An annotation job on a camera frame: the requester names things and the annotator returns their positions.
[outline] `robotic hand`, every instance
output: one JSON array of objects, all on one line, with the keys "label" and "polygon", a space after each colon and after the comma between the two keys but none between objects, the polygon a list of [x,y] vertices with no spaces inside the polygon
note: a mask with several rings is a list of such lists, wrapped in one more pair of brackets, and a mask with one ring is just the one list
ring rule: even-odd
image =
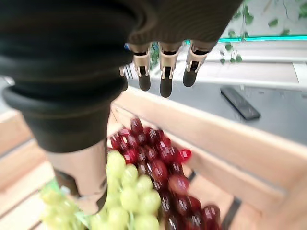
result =
[{"label": "robotic hand", "polygon": [[[178,49],[191,39],[190,87],[242,0],[10,0],[0,8],[0,74],[46,150],[62,190],[87,213],[106,200],[110,103],[125,87],[118,68],[134,60],[150,88],[149,47],[160,42],[161,94],[168,97]],[[128,42],[133,53],[124,49]]]}]

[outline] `grape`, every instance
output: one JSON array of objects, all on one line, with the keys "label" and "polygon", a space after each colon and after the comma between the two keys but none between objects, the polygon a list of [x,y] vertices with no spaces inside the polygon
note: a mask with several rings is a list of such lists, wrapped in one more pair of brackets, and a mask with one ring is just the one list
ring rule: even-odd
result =
[{"label": "grape", "polygon": [[147,161],[146,149],[144,147],[139,147],[139,158],[138,161]]},{"label": "grape", "polygon": [[119,179],[112,175],[107,175],[107,191],[108,193],[118,193],[120,190]]},{"label": "grape", "polygon": [[119,194],[107,194],[106,196],[106,208],[112,208],[120,205]]},{"label": "grape", "polygon": [[189,203],[190,203],[190,206],[191,206],[191,210],[193,212],[201,211],[201,202],[198,199],[189,195],[188,200],[189,200]]},{"label": "grape", "polygon": [[180,195],[175,201],[176,209],[178,213],[182,216],[186,216],[191,211],[189,201],[185,195]]},{"label": "grape", "polygon": [[173,209],[172,195],[168,190],[160,193],[162,216],[166,217],[171,214]]},{"label": "grape", "polygon": [[138,143],[136,141],[136,138],[132,135],[127,135],[127,143],[131,148],[136,148],[138,147]]},{"label": "grape", "polygon": [[129,149],[124,153],[126,164],[134,164],[138,161],[139,153],[136,149]]},{"label": "grape", "polygon": [[112,152],[107,157],[107,174],[108,176],[121,178],[126,167],[124,157],[118,152]]},{"label": "grape", "polygon": [[167,188],[167,181],[153,181],[153,188],[158,192]]},{"label": "grape", "polygon": [[147,142],[147,137],[144,133],[139,133],[136,137],[138,145],[145,145]]},{"label": "grape", "polygon": [[135,191],[137,194],[141,195],[145,192],[149,192],[153,188],[152,180],[147,175],[142,175],[139,177],[136,186]]},{"label": "grape", "polygon": [[71,215],[78,211],[78,207],[69,200],[58,203],[56,209],[62,215]]},{"label": "grape", "polygon": [[124,228],[128,224],[128,212],[122,207],[113,207],[109,210],[108,223],[115,228]]},{"label": "grape", "polygon": [[133,164],[127,164],[121,177],[122,186],[124,188],[135,186],[138,176],[137,168]]},{"label": "grape", "polygon": [[142,161],[139,163],[139,166],[138,166],[138,172],[139,172],[139,175],[145,175],[147,174],[147,163]]},{"label": "grape", "polygon": [[165,147],[161,151],[161,160],[163,160],[165,163],[170,163],[175,160],[175,153],[171,151],[170,147]]},{"label": "grape", "polygon": [[169,170],[171,174],[179,174],[179,175],[184,175],[182,165],[180,162],[172,162],[169,165]]},{"label": "grape", "polygon": [[131,120],[131,130],[134,134],[139,134],[143,132],[143,125],[139,118],[134,118]]},{"label": "grape", "polygon": [[152,215],[139,215],[134,222],[135,230],[159,230],[159,221]]},{"label": "grape", "polygon": [[120,195],[121,205],[129,212],[136,212],[139,207],[139,198],[132,188],[125,188]]},{"label": "grape", "polygon": [[123,128],[123,129],[121,129],[121,130],[118,132],[118,134],[119,134],[120,136],[127,137],[128,135],[132,135],[132,131],[131,131],[130,129],[128,129],[128,128]]},{"label": "grape", "polygon": [[149,161],[153,161],[158,157],[158,153],[155,149],[146,146],[146,150],[147,150],[146,157]]},{"label": "grape", "polygon": [[155,181],[165,181],[168,177],[167,167],[161,160],[151,162],[152,175]]},{"label": "grape", "polygon": [[172,213],[165,220],[165,230],[185,230],[182,217],[177,213]]},{"label": "grape", "polygon": [[189,180],[182,175],[172,175],[168,180],[169,189],[179,195],[186,195],[189,188]]},{"label": "grape", "polygon": [[186,230],[203,230],[204,229],[204,220],[200,212],[195,212],[187,216],[185,222],[187,225]]},{"label": "grape", "polygon": [[161,205],[161,198],[157,191],[152,190],[140,198],[139,213],[153,214],[158,211]]},{"label": "grape", "polygon": [[42,191],[40,193],[40,197],[47,205],[56,205],[64,199],[62,194],[54,191],[51,188]]}]

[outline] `green leaf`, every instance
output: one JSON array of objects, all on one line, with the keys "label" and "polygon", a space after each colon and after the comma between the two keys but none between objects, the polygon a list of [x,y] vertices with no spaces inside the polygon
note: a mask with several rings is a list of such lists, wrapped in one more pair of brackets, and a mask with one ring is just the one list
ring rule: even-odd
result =
[{"label": "green leaf", "polygon": [[281,33],[280,33],[280,36],[288,36],[290,33],[290,30],[289,29],[284,29]]},{"label": "green leaf", "polygon": [[232,50],[232,45],[231,45],[230,43],[227,43],[227,44],[225,45],[225,49],[226,49],[227,51]]},{"label": "green leaf", "polygon": [[234,14],[234,19],[238,19],[242,16],[242,13],[240,11],[237,11],[235,14]]},{"label": "green leaf", "polygon": [[254,16],[253,15],[248,15],[245,16],[245,25],[250,25],[254,21]]},{"label": "green leaf", "polygon": [[278,25],[278,19],[274,19],[268,23],[269,27],[275,27]]},{"label": "green leaf", "polygon": [[230,38],[236,37],[236,33],[233,30],[228,31],[228,35],[229,35]]},{"label": "green leaf", "polygon": [[301,13],[307,13],[307,2],[305,2],[304,4],[302,4],[300,7],[299,7]]},{"label": "green leaf", "polygon": [[246,4],[243,6],[242,14],[243,14],[245,17],[248,17],[248,16],[249,16],[248,6],[247,6]]},{"label": "green leaf", "polygon": [[241,55],[236,56],[236,62],[242,62],[242,57]]}]

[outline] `wooden board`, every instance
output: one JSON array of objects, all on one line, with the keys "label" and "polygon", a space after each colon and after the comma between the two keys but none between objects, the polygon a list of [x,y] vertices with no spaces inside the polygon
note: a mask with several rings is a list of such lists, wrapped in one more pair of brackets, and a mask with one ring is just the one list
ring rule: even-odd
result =
[{"label": "wooden board", "polygon": [[0,156],[30,138],[21,113],[11,110],[0,115]]},{"label": "wooden board", "polygon": [[307,173],[307,147],[284,138],[132,87],[113,104],[282,188]]},{"label": "wooden board", "polygon": [[[117,117],[117,120],[128,127],[133,114],[116,107],[113,107],[112,110],[115,111],[114,115]],[[142,123],[146,126],[153,126],[143,119]],[[283,191],[272,187],[259,178],[253,177],[249,173],[168,132],[165,132],[165,134],[172,140],[173,145],[178,148],[188,148],[193,152],[193,156],[188,162],[189,167],[196,170],[204,178],[214,182],[226,192],[239,197],[253,207],[269,212],[272,207],[277,206],[284,198],[285,194]]]}]

